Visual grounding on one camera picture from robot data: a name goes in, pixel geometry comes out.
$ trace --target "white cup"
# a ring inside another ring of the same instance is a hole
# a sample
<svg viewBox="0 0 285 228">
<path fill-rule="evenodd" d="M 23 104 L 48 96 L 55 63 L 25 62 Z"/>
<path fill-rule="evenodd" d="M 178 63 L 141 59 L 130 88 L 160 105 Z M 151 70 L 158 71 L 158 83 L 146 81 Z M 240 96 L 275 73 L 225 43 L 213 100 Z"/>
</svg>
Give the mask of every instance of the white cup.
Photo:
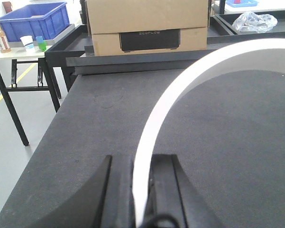
<svg viewBox="0 0 285 228">
<path fill-rule="evenodd" d="M 25 47 L 25 50 L 27 52 L 34 52 L 35 51 L 32 36 L 20 37 L 20 40 L 22 41 L 23 46 Z"/>
</svg>

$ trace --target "table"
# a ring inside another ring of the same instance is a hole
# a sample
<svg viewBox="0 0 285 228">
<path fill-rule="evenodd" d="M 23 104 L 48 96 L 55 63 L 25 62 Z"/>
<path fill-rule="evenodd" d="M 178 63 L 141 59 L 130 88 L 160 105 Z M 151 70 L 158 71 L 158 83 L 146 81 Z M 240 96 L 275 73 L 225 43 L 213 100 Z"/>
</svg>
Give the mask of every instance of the table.
<svg viewBox="0 0 285 228">
<path fill-rule="evenodd" d="M 61 97 L 60 90 L 58 87 L 58 83 L 56 80 L 56 76 L 53 72 L 52 68 L 48 67 L 47 61 L 45 59 L 44 52 L 40 50 L 36 50 L 34 53 L 27 52 L 23 47 L 14 47 L 10 52 L 8 53 L 1 53 L 0 52 L 0 60 L 3 59 L 11 59 L 12 60 L 12 74 L 16 73 L 17 70 L 17 60 L 18 59 L 30 59 L 30 58 L 37 58 L 38 61 L 22 61 L 18 63 L 32 63 L 32 62 L 38 62 L 39 67 L 44 72 L 44 76 L 47 82 L 47 86 L 26 86 L 26 87 L 12 87 L 7 88 L 6 85 L 3 82 L 1 73 L 0 73 L 0 91 L 2 93 L 3 99 L 8 107 L 9 113 L 14 121 L 14 124 L 17 128 L 17 131 L 20 135 L 20 138 L 25 146 L 29 144 L 27 136 L 23 130 L 23 127 L 21 125 L 21 122 L 19 120 L 18 114 L 15 110 L 15 107 L 11 101 L 11 98 L 9 96 L 9 92 L 16 92 L 16 91 L 45 91 L 48 90 L 50 92 L 55 111 L 57 112 L 60 104 L 58 101 L 57 96 Z"/>
<path fill-rule="evenodd" d="M 42 227 L 107 154 L 133 158 L 148 115 L 182 71 L 78 76 L 2 209 L 0 228 Z M 167 116 L 155 153 L 178 155 L 226 227 L 285 227 L 285 75 L 243 71 L 198 86 Z"/>
<path fill-rule="evenodd" d="M 232 7 L 225 4 L 225 14 L 242 13 L 245 11 L 261 12 L 261 11 L 273 11 L 273 10 L 285 10 L 285 0 L 257 0 L 258 5 L 252 7 Z M 215 7 L 219 7 L 220 1 L 215 1 Z"/>
</svg>

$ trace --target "blue plastic crate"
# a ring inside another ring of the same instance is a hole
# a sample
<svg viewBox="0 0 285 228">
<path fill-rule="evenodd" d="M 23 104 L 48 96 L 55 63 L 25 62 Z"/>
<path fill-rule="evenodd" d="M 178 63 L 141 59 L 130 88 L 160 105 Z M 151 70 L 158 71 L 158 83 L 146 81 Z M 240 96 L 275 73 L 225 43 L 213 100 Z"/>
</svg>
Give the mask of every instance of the blue plastic crate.
<svg viewBox="0 0 285 228">
<path fill-rule="evenodd" d="M 255 0 L 241 0 L 241 3 L 234 3 L 234 0 L 226 0 L 226 3 L 232 7 L 250 7 L 257 6 L 258 1 Z"/>
<path fill-rule="evenodd" d="M 34 40 L 37 36 L 53 39 L 70 24 L 65 5 L 66 2 L 30 4 L 0 17 L 0 25 L 9 42 L 29 35 Z"/>
</svg>

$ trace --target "green object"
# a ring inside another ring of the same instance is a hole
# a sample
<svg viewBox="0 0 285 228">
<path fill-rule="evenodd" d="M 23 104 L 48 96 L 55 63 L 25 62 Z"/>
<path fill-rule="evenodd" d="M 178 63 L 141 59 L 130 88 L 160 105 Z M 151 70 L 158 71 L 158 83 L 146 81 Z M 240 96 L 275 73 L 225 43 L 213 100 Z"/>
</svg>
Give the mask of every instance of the green object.
<svg viewBox="0 0 285 228">
<path fill-rule="evenodd" d="M 38 46 L 39 46 L 40 50 L 45 51 L 46 50 L 46 41 L 43 39 L 43 37 L 37 36 L 36 40 L 38 42 Z"/>
<path fill-rule="evenodd" d="M 46 41 L 44 41 L 43 43 L 38 43 L 38 46 L 39 46 L 41 51 L 45 51 L 46 50 Z"/>
</svg>

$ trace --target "white table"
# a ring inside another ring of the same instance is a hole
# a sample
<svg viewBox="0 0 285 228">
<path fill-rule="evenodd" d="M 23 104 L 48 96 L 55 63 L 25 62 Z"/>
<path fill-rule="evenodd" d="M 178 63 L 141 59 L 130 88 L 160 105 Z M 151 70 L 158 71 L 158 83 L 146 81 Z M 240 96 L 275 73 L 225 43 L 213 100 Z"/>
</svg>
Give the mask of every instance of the white table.
<svg viewBox="0 0 285 228">
<path fill-rule="evenodd" d="M 37 58 L 38 60 L 33 61 L 18 61 L 18 59 L 32 59 Z M 16 87 L 6 87 L 4 84 L 4 81 L 2 79 L 1 73 L 0 73 L 0 91 L 2 93 L 3 99 L 8 107 L 9 113 L 14 121 L 14 124 L 17 128 L 17 131 L 20 135 L 20 138 L 25 146 L 29 144 L 27 136 L 25 135 L 25 132 L 23 130 L 22 124 L 19 120 L 18 114 L 15 110 L 15 107 L 11 101 L 11 98 L 9 96 L 9 92 L 16 92 L 16 91 L 49 91 L 55 110 L 58 111 L 60 104 L 58 101 L 58 97 L 61 98 L 60 90 L 58 87 L 58 83 L 56 80 L 56 76 L 54 74 L 54 71 L 52 68 L 48 67 L 48 64 L 45 59 L 44 52 L 40 51 L 38 47 L 35 47 L 35 52 L 27 52 L 23 47 L 14 47 L 12 48 L 12 51 L 8 53 L 1 53 L 0 52 L 0 60 L 4 59 L 11 59 L 12 60 L 12 76 L 15 79 Z M 37 86 L 26 86 L 26 87 L 17 87 L 16 83 L 16 74 L 17 74 L 17 64 L 21 63 L 38 63 L 38 77 L 41 78 L 41 86 L 38 84 Z M 42 72 L 44 73 L 47 86 L 43 86 L 42 83 Z"/>
<path fill-rule="evenodd" d="M 285 0 L 257 0 L 258 5 L 252 7 L 232 7 L 227 3 L 225 5 L 225 14 L 243 13 L 245 11 L 261 12 L 261 11 L 274 11 L 285 10 Z M 219 0 L 215 1 L 215 7 L 219 7 Z"/>
</svg>

